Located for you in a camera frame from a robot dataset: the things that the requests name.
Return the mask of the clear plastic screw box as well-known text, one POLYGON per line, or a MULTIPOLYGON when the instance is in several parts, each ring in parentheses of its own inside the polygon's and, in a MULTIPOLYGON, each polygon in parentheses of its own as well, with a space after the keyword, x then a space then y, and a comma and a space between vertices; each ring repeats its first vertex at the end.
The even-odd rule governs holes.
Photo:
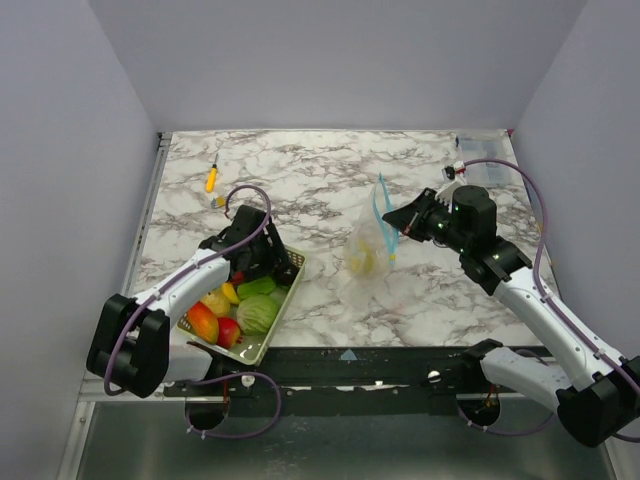
POLYGON ((491 130, 459 130, 456 135, 456 147, 459 160, 466 163, 471 160, 485 159, 485 163, 474 164, 465 171, 469 184, 485 188, 502 188, 511 183, 511 170, 488 159, 507 160, 503 133, 491 130))

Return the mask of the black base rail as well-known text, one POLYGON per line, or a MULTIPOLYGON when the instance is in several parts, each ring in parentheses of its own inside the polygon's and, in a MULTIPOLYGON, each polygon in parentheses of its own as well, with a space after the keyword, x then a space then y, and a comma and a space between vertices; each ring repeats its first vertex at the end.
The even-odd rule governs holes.
POLYGON ((466 413, 492 424, 514 392, 490 385, 472 366, 470 347, 275 347, 259 366, 217 355, 208 377, 164 390, 198 415, 226 407, 235 417, 466 413))

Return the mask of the green perforated plastic basket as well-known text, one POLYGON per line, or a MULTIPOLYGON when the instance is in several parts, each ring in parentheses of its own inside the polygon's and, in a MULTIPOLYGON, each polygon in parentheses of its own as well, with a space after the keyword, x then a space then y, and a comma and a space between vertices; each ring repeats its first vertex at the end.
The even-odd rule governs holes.
POLYGON ((285 261, 267 274, 237 273, 178 321, 189 343, 245 365, 264 356, 304 273, 306 257, 286 250, 285 261))

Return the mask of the yellow lemon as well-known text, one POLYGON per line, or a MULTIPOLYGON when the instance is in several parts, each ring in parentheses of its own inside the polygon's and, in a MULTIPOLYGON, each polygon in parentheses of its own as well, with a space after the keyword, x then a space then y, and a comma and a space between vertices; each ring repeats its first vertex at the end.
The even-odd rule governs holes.
POLYGON ((344 258, 349 271, 362 278, 382 274, 388 266, 386 249, 363 239, 349 241, 344 258))

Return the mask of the yellow banana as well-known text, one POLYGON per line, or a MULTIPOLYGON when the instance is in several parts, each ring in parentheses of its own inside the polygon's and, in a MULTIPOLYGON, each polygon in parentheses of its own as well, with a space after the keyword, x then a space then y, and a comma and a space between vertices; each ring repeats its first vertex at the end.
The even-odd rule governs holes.
POLYGON ((238 305, 240 303, 240 298, 238 297, 238 294, 236 293, 236 290, 233 284, 229 282, 223 283, 220 286, 220 291, 224 295, 224 297, 229 301, 230 304, 238 305))

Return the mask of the red pomegranate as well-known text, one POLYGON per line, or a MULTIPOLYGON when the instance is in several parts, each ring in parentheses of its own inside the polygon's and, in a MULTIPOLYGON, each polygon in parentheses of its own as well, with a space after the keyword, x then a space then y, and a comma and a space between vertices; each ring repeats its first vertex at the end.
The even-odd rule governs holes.
POLYGON ((242 331, 238 323, 230 317, 218 317, 218 338, 216 345, 230 349, 242 342, 242 331))

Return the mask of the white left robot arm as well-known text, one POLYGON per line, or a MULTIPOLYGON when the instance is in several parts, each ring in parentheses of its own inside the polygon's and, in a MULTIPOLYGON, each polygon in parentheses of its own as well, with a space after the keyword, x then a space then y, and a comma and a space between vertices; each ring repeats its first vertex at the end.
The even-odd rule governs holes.
POLYGON ((234 355, 244 341, 254 353, 244 364, 257 363, 298 272, 271 218, 242 205, 158 285, 105 302, 86 368, 140 398, 181 381, 212 394, 222 380, 214 355, 234 355))

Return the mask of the red orange mango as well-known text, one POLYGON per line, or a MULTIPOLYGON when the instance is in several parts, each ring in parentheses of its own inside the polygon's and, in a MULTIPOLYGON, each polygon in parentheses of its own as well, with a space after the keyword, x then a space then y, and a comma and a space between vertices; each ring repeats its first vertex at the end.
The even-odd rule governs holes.
POLYGON ((216 315, 203 303, 197 302, 187 312, 187 321, 194 334, 209 344, 216 344, 219 324, 216 315))

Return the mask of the clear zip top bag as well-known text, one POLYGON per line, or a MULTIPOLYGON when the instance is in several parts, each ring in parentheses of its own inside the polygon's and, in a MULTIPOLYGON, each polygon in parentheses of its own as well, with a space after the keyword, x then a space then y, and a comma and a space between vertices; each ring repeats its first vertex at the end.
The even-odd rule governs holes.
POLYGON ((399 242, 398 232, 382 219, 383 215, 392 211, 393 206, 387 189, 385 179, 379 174, 368 197, 363 202, 360 215, 346 240, 363 239, 370 243, 380 245, 386 249, 388 266, 382 274, 373 277, 357 277, 348 269, 343 247, 343 260, 346 267, 348 280, 339 292, 339 299, 351 306, 367 305, 381 286, 385 278, 393 269, 396 262, 396 251, 399 242))

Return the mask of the hex key set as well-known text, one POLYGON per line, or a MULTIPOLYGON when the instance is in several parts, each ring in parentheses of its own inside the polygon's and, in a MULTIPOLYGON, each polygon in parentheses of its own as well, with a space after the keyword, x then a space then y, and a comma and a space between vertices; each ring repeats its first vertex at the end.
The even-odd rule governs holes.
POLYGON ((226 198, 223 196, 218 196, 211 201, 211 207, 214 209, 222 208, 226 205, 226 198))

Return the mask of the green starfruit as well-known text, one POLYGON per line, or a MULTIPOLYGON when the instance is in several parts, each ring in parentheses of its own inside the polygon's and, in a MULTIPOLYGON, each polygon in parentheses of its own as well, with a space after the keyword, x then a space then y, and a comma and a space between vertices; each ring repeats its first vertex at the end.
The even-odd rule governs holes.
POLYGON ((256 295, 270 295, 277 287, 276 282, 270 277, 262 277, 237 286, 236 293, 241 301, 256 295))

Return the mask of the yellow pear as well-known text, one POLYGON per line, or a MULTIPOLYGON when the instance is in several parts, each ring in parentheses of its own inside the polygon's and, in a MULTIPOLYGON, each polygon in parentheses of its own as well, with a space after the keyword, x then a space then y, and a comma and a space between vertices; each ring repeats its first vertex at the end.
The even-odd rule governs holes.
POLYGON ((200 299, 216 317, 228 317, 231 312, 231 303, 221 291, 212 291, 200 299))

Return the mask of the green cabbage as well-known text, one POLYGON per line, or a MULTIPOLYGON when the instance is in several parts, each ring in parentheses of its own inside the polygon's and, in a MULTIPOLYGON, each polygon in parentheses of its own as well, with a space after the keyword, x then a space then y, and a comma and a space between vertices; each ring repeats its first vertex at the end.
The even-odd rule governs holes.
POLYGON ((236 321, 246 335, 267 334, 279 310, 278 302, 270 296, 256 295, 240 302, 236 321))

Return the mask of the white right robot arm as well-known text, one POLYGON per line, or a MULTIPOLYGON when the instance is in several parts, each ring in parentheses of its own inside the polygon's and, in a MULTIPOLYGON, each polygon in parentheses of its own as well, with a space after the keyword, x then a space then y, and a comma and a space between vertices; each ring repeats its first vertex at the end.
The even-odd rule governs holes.
POLYGON ((579 443, 596 447, 639 417, 639 360, 608 346, 540 278, 538 267, 497 233, 497 206, 479 186, 459 186, 442 200, 426 188, 383 221, 419 242, 459 256, 465 275, 511 310, 554 357, 554 367, 494 340, 469 349, 460 379, 480 392, 505 386, 554 412, 579 443))

